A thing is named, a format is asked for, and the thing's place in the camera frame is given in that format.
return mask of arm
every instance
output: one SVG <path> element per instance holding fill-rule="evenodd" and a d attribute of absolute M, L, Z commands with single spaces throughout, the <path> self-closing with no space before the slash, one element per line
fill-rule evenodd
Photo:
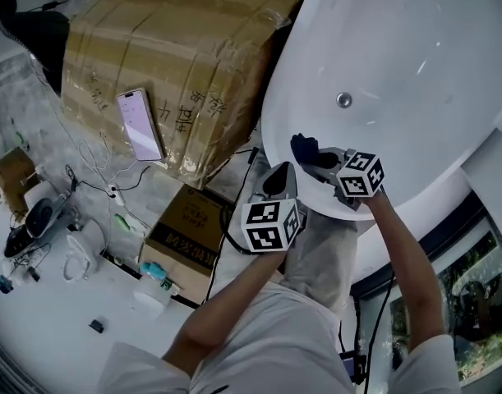
<path fill-rule="evenodd" d="M 363 200 L 369 207 L 389 252 L 389 258 L 408 308 L 409 350 L 444 334 L 440 288 L 430 260 L 382 193 Z"/>
<path fill-rule="evenodd" d="M 284 252 L 258 256 L 220 293 L 191 314 L 163 359 L 192 377 L 200 362 L 224 344 L 284 258 Z"/>

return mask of small cardboard box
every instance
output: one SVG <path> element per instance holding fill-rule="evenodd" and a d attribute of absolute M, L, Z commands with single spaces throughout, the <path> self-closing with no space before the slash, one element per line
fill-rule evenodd
<path fill-rule="evenodd" d="M 38 184 L 35 165 L 21 148 L 13 149 L 0 159 L 0 191 L 12 212 L 26 213 L 24 194 Z"/>
<path fill-rule="evenodd" d="M 157 263 L 182 288 L 180 296 L 200 305 L 219 254 L 219 213 L 233 205 L 209 190 L 183 186 L 145 239 L 140 263 Z"/>

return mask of chinese handwriting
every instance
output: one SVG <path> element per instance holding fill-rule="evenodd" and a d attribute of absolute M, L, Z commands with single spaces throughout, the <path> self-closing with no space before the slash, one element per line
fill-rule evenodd
<path fill-rule="evenodd" d="M 95 74 L 90 75 L 90 95 L 92 97 L 92 102 L 97 107 L 99 112 L 103 112 L 108 104 L 103 96 L 103 91 L 99 88 L 99 83 Z"/>
<path fill-rule="evenodd" d="M 159 118 L 163 118 L 163 121 L 167 121 L 168 116 L 170 115 L 170 110 L 167 109 L 167 99 L 165 99 L 164 105 L 162 108 L 158 108 Z"/>
<path fill-rule="evenodd" d="M 193 103 L 198 103 L 200 101 L 203 101 L 204 99 L 205 99 L 205 93 L 198 92 L 197 90 L 192 91 L 191 101 Z"/>
<path fill-rule="evenodd" d="M 209 101 L 209 114 L 210 118 L 213 118 L 216 114 L 221 114 L 227 109 L 227 105 L 220 99 L 210 96 Z"/>
<path fill-rule="evenodd" d="M 183 131 L 187 131 L 188 127 L 192 125 L 192 109 L 186 109 L 182 105 L 179 107 L 179 116 L 176 120 L 176 131 L 182 133 Z"/>

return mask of white t-shirt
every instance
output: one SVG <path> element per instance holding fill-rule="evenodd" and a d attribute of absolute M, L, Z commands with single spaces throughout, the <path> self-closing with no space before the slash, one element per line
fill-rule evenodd
<path fill-rule="evenodd" d="M 118 343 L 108 358 L 99 392 L 353 394 L 335 347 L 337 334 L 337 320 L 325 307 L 269 282 L 225 347 L 204 360 L 192 380 L 157 356 Z M 393 374 L 389 393 L 460 393 L 451 337 L 435 337 L 417 347 Z"/>

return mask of bathtub drain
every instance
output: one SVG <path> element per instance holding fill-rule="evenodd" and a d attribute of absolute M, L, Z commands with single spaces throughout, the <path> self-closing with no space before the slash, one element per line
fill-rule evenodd
<path fill-rule="evenodd" d="M 336 103 L 341 108 L 349 108 L 352 104 L 352 96 L 347 92 L 342 92 L 336 97 Z"/>

